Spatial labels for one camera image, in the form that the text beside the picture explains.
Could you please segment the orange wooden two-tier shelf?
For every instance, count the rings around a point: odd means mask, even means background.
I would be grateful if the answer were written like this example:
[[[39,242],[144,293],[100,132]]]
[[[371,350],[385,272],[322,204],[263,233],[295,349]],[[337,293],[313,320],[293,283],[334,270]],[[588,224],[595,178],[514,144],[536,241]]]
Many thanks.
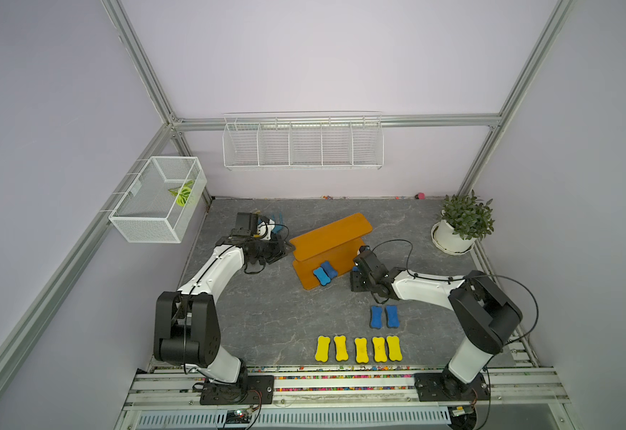
[[[325,262],[329,262],[339,275],[350,272],[357,252],[365,245],[363,237],[372,230],[373,227],[365,216],[355,213],[293,238],[293,269],[302,288],[313,290],[323,286],[314,272]]]

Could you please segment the yellow eraser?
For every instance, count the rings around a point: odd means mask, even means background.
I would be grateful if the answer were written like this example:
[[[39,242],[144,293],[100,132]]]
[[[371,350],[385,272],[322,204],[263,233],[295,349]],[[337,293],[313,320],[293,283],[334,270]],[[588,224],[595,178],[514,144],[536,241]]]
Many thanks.
[[[388,349],[388,358],[393,362],[402,362],[404,356],[399,337],[395,335],[387,336],[386,344]]]
[[[344,335],[334,336],[334,349],[336,350],[337,362],[345,362],[349,359],[347,338]]]
[[[368,353],[368,340],[366,338],[355,338],[355,361],[358,364],[368,364],[370,362],[370,356]]]
[[[319,336],[315,352],[315,360],[319,363],[327,363],[329,360],[331,339],[327,336]]]
[[[386,339],[383,337],[373,337],[373,358],[376,363],[388,362],[388,356],[386,352]]]

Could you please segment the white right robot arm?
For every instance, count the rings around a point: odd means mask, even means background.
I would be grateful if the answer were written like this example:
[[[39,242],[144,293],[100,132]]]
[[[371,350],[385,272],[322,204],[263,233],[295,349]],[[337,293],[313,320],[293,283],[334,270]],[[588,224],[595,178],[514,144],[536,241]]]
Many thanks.
[[[504,349],[522,322],[520,308],[484,272],[472,271],[458,278],[388,269],[366,245],[353,261],[355,280],[362,290],[454,312],[464,339],[440,376],[444,391],[472,388],[481,370]]]

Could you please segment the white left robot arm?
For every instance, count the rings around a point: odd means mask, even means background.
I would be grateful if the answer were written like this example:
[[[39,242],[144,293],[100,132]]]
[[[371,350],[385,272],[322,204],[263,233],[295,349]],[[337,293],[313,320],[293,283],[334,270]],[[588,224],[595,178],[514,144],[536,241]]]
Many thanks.
[[[286,225],[257,213],[238,213],[235,227],[216,241],[197,273],[157,299],[153,357],[185,372],[196,370],[210,383],[240,383],[245,365],[221,345],[217,302],[237,272],[257,275],[293,249]]]

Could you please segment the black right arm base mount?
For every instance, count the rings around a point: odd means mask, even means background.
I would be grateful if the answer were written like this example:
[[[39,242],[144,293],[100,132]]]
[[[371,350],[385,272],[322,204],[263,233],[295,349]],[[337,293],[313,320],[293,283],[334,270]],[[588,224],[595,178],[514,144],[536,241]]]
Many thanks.
[[[476,403],[490,399],[490,386],[483,374],[477,374],[473,381],[464,383],[449,372],[417,373],[414,387],[419,401],[460,401]]]

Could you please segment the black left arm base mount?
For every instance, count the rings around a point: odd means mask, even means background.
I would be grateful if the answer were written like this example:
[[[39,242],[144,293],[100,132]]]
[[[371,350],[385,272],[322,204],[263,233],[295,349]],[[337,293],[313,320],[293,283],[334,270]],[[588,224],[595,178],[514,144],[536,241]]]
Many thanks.
[[[239,377],[236,383],[214,381],[203,383],[199,403],[202,406],[268,405],[273,402],[274,394],[275,378],[273,376],[247,374]]]

